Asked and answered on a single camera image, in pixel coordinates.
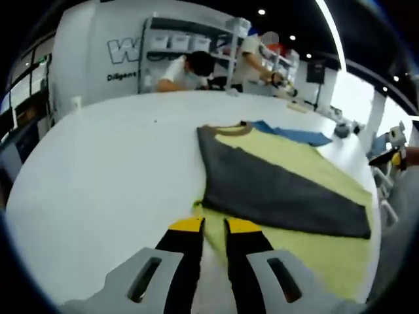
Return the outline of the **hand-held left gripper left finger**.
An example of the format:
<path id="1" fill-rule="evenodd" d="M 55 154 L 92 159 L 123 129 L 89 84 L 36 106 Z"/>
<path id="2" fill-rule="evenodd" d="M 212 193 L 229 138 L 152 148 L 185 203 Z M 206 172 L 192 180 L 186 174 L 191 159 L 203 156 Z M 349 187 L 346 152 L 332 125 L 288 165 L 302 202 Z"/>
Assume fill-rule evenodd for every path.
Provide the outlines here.
<path id="1" fill-rule="evenodd" d="M 190 313 L 200 278 L 205 220 L 178 220 L 155 248 L 142 248 L 110 271 L 104 286 L 61 313 Z"/>

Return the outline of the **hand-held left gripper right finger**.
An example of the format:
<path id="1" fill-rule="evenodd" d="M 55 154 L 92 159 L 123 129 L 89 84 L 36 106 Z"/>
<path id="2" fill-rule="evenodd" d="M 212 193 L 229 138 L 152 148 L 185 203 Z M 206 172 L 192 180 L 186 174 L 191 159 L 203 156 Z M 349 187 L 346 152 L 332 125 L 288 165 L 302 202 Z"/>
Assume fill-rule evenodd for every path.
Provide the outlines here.
<path id="1" fill-rule="evenodd" d="M 228 278 L 238 313 L 362 313 L 363 304 L 327 292 L 287 250 L 275 250 L 260 227 L 226 218 Z"/>

